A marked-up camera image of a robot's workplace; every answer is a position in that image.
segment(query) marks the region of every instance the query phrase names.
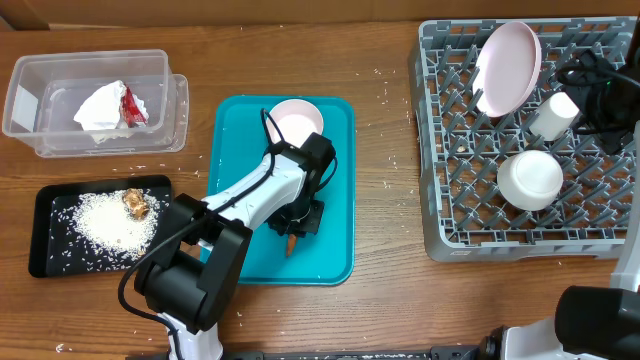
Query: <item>wooden table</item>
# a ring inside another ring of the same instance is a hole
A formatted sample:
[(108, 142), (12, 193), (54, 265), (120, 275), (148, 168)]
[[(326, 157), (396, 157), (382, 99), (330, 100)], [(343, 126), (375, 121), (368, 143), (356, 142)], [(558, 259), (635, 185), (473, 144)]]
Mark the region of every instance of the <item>wooden table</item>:
[[(177, 193), (203, 197), (215, 111), (235, 94), (329, 95), (351, 103), (357, 120), (357, 240), (355, 270), (340, 286), (239, 287), (220, 323), (227, 349), (475, 344), (502, 324), (552, 315), (571, 284), (607, 286), (611, 261), (446, 264), (427, 257), (417, 130), (407, 119), (407, 56), (417, 29), (417, 22), (406, 22), (1, 34), (2, 99), (23, 55), (160, 48), (169, 54), (172, 71), (189, 79), (191, 111), (187, 146), (173, 154), (45, 160), (0, 137), (0, 358), (122, 359), (167, 348), (161, 326), (120, 308), (116, 286), (122, 273), (29, 275), (34, 198), (45, 185), (131, 173), (166, 174)], [(132, 290), (128, 297), (144, 306)], [(58, 344), (65, 344), (64, 353), (56, 353)]]

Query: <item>food scrap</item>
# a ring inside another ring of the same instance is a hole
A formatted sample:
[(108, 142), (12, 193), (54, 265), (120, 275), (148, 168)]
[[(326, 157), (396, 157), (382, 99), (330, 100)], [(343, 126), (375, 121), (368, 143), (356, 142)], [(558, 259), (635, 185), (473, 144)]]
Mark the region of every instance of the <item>food scrap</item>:
[(144, 219), (149, 213), (149, 205), (144, 201), (144, 196), (140, 189), (128, 189), (124, 193), (122, 200), (127, 204), (131, 215), (136, 220)]
[(140, 108), (138, 107), (140, 100), (136, 101), (137, 97), (134, 97), (128, 86), (126, 86), (126, 89), (127, 90), (122, 97), (122, 105), (120, 106), (120, 111), (124, 121), (130, 128), (147, 126), (147, 119), (149, 118), (149, 115), (147, 115), (146, 112), (143, 113), (140, 111)]
[(294, 234), (290, 234), (289, 239), (287, 240), (287, 257), (291, 256), (291, 253), (293, 253), (293, 248), (296, 247), (297, 242), (298, 237)]

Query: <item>white napkin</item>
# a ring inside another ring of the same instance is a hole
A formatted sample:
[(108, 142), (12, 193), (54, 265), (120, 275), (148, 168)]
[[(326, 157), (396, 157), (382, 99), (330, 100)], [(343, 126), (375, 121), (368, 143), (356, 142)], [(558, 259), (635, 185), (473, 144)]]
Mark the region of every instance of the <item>white napkin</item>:
[[(120, 113), (122, 97), (126, 91), (127, 87), (121, 80), (114, 81), (111, 84), (99, 88), (82, 103), (73, 120), (80, 123), (83, 130), (127, 129), (128, 126)], [(144, 101), (138, 99), (135, 94), (133, 98), (142, 115), (145, 119), (148, 119), (149, 114), (147, 114), (147, 109), (144, 107)], [(131, 135), (132, 134), (91, 136), (97, 144), (100, 144), (108, 139), (118, 137), (128, 138)]]

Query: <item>red object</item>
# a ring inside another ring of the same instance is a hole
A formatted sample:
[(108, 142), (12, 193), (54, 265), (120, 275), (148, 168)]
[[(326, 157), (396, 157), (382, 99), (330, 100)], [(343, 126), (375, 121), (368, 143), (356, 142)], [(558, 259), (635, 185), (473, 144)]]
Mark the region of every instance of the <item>red object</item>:
[(131, 89), (127, 86), (127, 92), (122, 97), (122, 116), (124, 117), (124, 121), (127, 123), (127, 126), (139, 127), (139, 126), (147, 126), (147, 119), (144, 118), (140, 109), (138, 109), (138, 105), (136, 105), (135, 100), (133, 99), (133, 93)]

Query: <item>white bowl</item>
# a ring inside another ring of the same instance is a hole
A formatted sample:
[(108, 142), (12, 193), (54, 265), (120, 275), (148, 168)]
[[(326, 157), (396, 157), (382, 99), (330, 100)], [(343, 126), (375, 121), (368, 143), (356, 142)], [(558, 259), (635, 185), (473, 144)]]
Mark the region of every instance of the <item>white bowl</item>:
[(551, 205), (562, 187), (562, 169), (553, 156), (528, 150), (505, 160), (498, 169), (498, 189), (511, 205), (542, 210)]
[[(311, 133), (322, 135), (324, 130), (324, 119), (320, 110), (308, 101), (285, 100), (274, 106), (269, 113), (285, 141), (298, 148), (304, 144)], [(267, 130), (274, 144), (280, 141), (278, 132), (268, 120)]]

